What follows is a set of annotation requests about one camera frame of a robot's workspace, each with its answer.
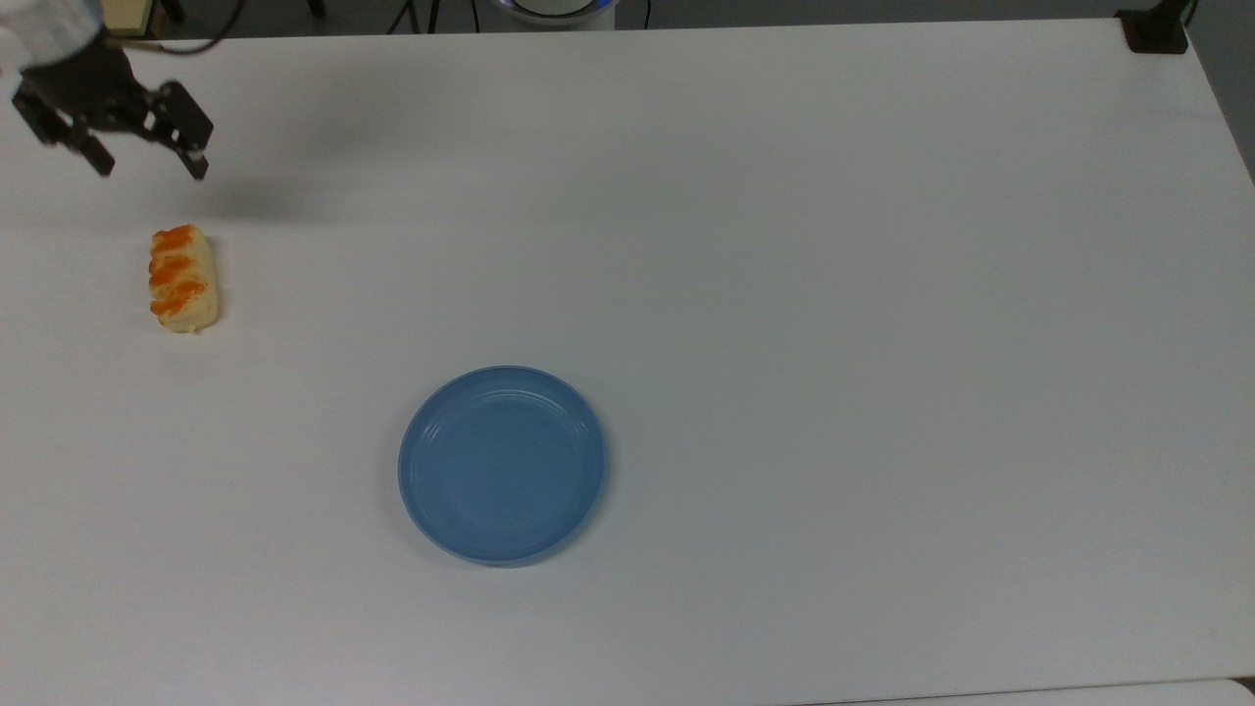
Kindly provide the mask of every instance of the bread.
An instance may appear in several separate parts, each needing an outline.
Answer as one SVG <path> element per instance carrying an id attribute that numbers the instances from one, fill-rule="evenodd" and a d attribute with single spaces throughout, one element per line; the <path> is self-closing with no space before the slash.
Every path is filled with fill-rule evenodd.
<path id="1" fill-rule="evenodd" d="M 148 308 L 161 325 L 188 332 L 218 317 L 218 273 L 213 252 L 193 224 L 153 234 L 148 263 Z"/>

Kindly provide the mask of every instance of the table surface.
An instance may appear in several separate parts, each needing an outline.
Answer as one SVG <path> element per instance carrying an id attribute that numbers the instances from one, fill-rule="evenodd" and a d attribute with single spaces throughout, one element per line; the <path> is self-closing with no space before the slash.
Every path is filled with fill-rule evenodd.
<path id="1" fill-rule="evenodd" d="M 1113 20 L 227 41 L 192 182 L 0 112 L 0 701 L 766 705 L 1255 673 L 1255 191 Z M 13 76 L 0 88 L 11 89 Z M 223 313 L 147 311 L 210 234 Z M 489 365 L 586 532 L 405 515 Z"/>

